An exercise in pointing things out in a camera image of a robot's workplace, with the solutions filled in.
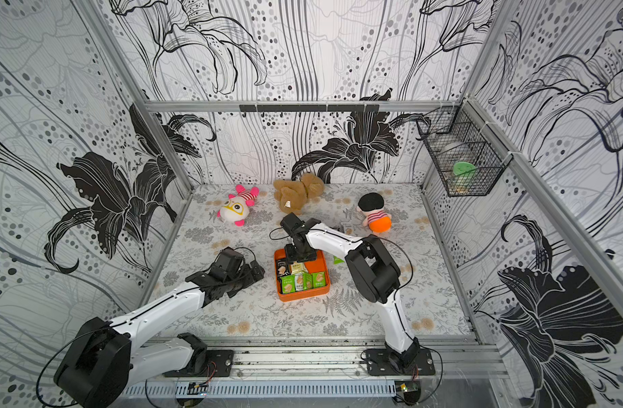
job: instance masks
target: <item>doll with black hair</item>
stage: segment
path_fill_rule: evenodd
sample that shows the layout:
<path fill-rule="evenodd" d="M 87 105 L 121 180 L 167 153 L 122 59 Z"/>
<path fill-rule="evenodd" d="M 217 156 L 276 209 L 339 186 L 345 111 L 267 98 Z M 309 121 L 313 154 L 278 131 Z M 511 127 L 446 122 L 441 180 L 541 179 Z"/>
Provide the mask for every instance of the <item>doll with black hair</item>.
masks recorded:
<path fill-rule="evenodd" d="M 391 215 L 384 212 L 384 198 L 376 192 L 369 192 L 357 204 L 366 216 L 363 226 L 368 225 L 374 233 L 386 233 L 391 228 Z"/>

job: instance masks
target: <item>floral wallpaper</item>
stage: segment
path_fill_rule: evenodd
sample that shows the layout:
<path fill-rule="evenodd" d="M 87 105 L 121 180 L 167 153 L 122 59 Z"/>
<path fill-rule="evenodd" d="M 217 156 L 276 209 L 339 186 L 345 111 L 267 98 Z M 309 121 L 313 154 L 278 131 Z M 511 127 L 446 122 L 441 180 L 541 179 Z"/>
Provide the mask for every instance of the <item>floral wallpaper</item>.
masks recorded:
<path fill-rule="evenodd" d="M 152 101 L 459 101 L 501 0 L 98 2 Z M 163 112 L 163 123 L 174 115 Z M 194 185 L 420 182 L 430 112 L 209 112 Z"/>
<path fill-rule="evenodd" d="M 523 1 L 501 39 L 477 100 L 623 271 L 623 1 Z"/>
<path fill-rule="evenodd" d="M 0 1 L 0 405 L 40 406 L 80 325 L 137 307 L 184 197 L 79 11 Z"/>
<path fill-rule="evenodd" d="M 522 406 L 623 406 L 623 320 L 512 172 L 485 197 L 450 198 L 436 173 L 426 189 Z"/>
<path fill-rule="evenodd" d="M 105 0 L 151 100 L 458 100 L 500 0 Z"/>
<path fill-rule="evenodd" d="M 522 0 L 477 101 L 623 271 L 623 1 Z M 524 406 L 623 406 L 623 320 L 508 170 L 427 185 L 484 337 Z"/>

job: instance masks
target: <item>orange tray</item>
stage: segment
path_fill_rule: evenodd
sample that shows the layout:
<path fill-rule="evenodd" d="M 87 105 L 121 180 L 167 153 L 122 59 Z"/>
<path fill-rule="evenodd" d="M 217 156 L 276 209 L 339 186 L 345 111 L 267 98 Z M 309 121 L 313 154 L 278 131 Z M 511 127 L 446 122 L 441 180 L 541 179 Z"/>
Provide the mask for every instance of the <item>orange tray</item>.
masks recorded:
<path fill-rule="evenodd" d="M 286 258 L 286 254 L 284 249 L 278 249 L 275 251 L 273 255 L 273 266 L 275 271 L 275 287 L 277 288 L 277 295 L 280 297 L 280 300 L 283 302 L 290 302 L 291 300 L 298 300 L 304 298 L 311 298 L 313 296 L 319 296 L 320 294 L 326 294 L 330 291 L 330 274 L 327 273 L 327 265 L 325 264 L 325 257 L 323 256 L 323 251 L 316 251 L 317 257 L 316 260 L 311 262 L 305 262 L 305 268 L 309 273 L 317 273 L 317 272 L 325 272 L 325 285 L 322 288 L 316 289 L 307 289 L 301 292 L 293 292 L 282 294 L 282 288 L 280 284 L 280 280 L 277 278 L 277 271 L 275 271 L 275 267 L 277 266 L 277 262 L 280 259 Z"/>

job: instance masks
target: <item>table surface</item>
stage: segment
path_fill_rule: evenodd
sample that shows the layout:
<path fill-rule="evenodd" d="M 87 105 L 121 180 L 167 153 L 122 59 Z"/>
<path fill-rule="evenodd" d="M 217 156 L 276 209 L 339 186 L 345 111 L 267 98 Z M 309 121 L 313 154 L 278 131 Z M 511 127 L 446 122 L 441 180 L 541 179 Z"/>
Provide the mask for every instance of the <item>table surface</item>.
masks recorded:
<path fill-rule="evenodd" d="M 187 314 L 160 335 L 191 332 L 200 338 L 381 338 L 384 333 L 375 305 L 356 290 L 346 264 L 335 265 L 334 257 L 328 253 L 324 254 L 331 279 L 328 294 L 292 302 L 282 302 L 277 297 L 273 254 L 288 240 L 270 240 L 268 233 L 280 226 L 285 214 L 275 203 L 274 187 L 258 187 L 260 194 L 242 227 L 224 223 L 216 216 L 227 194 L 234 192 L 233 185 L 202 185 L 196 190 L 152 298 L 174 289 L 193 272 L 207 268 L 226 246 L 252 249 L 266 271 L 264 279 L 232 299 L 224 296 Z M 393 226 L 382 237 L 400 245 L 414 265 L 414 278 L 401 291 L 411 327 L 422 336 L 469 334 L 417 185 L 326 185 L 322 196 L 305 205 L 300 218 L 314 217 L 332 227 L 342 226 L 348 234 L 367 236 L 370 230 L 361 226 L 363 215 L 356 210 L 356 203 L 373 191 L 382 194 L 385 210 L 392 216 Z M 283 234 L 278 230 L 273 236 Z M 409 261 L 390 243 L 385 241 L 385 246 L 402 271 L 400 282 L 405 283 L 411 274 Z M 249 252 L 239 251 L 251 260 Z"/>

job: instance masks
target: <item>plush toy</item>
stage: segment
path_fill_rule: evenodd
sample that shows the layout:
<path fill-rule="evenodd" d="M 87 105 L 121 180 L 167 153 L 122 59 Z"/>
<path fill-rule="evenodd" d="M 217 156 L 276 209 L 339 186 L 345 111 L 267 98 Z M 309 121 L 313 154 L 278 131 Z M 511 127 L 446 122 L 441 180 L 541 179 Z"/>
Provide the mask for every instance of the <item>plush toy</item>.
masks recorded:
<path fill-rule="evenodd" d="M 363 226 L 368 225 L 374 233 L 386 233 L 391 228 L 391 215 L 384 212 L 384 198 L 376 192 L 369 192 L 357 204 L 366 216 Z"/>
<path fill-rule="evenodd" d="M 236 226 L 243 226 L 245 219 L 250 214 L 249 207 L 255 205 L 255 199 L 259 194 L 259 189 L 253 187 L 250 191 L 239 184 L 236 187 L 236 194 L 228 194 L 228 200 L 216 214 L 222 221 L 232 221 Z"/>
<path fill-rule="evenodd" d="M 300 214 L 300 210 L 308 200 L 323 194 L 325 184 L 323 180 L 312 173 L 305 173 L 300 176 L 299 182 L 291 180 L 276 180 L 275 200 L 283 213 Z"/>

